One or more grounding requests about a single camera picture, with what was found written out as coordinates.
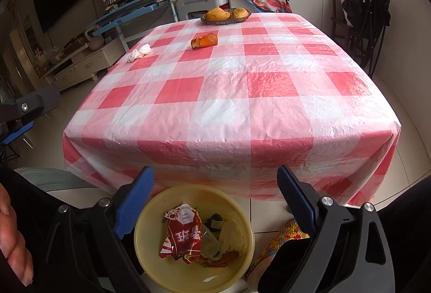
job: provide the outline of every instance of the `colorful knitted fabric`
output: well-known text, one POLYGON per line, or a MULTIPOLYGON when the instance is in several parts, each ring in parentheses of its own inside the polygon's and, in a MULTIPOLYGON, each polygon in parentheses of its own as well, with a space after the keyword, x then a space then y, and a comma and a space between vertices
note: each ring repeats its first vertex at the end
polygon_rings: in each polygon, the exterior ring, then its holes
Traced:
POLYGON ((271 243, 265 248, 262 254, 257 258, 256 262, 249 267, 245 273, 245 280, 247 281, 250 273, 255 269, 255 267, 267 256, 275 254, 283 244, 291 239, 304 239, 309 238, 309 235, 302 232, 295 219, 289 221, 277 234, 271 243))

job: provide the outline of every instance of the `human hand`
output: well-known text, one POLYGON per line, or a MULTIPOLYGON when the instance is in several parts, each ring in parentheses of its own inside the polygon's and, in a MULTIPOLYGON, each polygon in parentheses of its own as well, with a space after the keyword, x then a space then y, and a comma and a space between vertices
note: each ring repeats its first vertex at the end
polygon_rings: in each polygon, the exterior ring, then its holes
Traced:
POLYGON ((9 194, 0 184, 0 250, 23 285, 33 279, 32 255, 16 227, 16 213, 10 205, 9 194))

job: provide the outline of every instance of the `dining table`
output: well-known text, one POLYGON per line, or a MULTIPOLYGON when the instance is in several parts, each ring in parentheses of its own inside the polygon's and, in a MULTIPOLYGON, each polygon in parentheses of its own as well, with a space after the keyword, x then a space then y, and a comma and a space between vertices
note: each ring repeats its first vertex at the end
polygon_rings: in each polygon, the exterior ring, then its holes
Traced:
POLYGON ((339 204, 373 200, 401 125, 333 40, 298 14, 160 25, 100 80, 64 130, 66 169, 114 193, 144 166, 183 183, 282 200, 277 169, 339 204), (218 44, 193 50, 208 33, 218 44), (134 50, 151 52, 129 62, 134 50))

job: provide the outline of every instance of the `yellow plastic bowl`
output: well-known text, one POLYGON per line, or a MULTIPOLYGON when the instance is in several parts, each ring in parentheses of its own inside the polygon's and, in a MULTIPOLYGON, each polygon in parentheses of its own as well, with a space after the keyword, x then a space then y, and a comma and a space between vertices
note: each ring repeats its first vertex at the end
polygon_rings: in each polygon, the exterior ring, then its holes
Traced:
POLYGON ((238 281, 250 266, 254 236, 248 217, 226 193, 204 185, 181 185, 161 192, 144 207, 136 222, 134 245, 142 268, 159 286, 173 293, 219 293, 238 281), (160 258, 168 228, 163 216, 182 203, 195 208, 202 222, 214 213, 234 220, 244 237, 241 256, 225 268, 204 268, 198 262, 187 265, 182 259, 175 261, 171 256, 160 258))

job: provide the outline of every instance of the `slipper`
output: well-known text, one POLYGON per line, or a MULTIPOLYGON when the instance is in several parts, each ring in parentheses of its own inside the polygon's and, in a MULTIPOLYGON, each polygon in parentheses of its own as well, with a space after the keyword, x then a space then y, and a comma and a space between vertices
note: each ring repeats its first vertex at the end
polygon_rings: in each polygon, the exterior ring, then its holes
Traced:
POLYGON ((289 221, 279 232, 277 232, 274 239, 245 273, 245 280, 247 281, 248 289, 252 292, 257 292, 257 285, 260 277, 262 277, 263 273, 275 257, 275 254, 283 244, 291 239, 304 238, 309 238, 309 235, 300 230, 296 220, 293 219, 289 221))

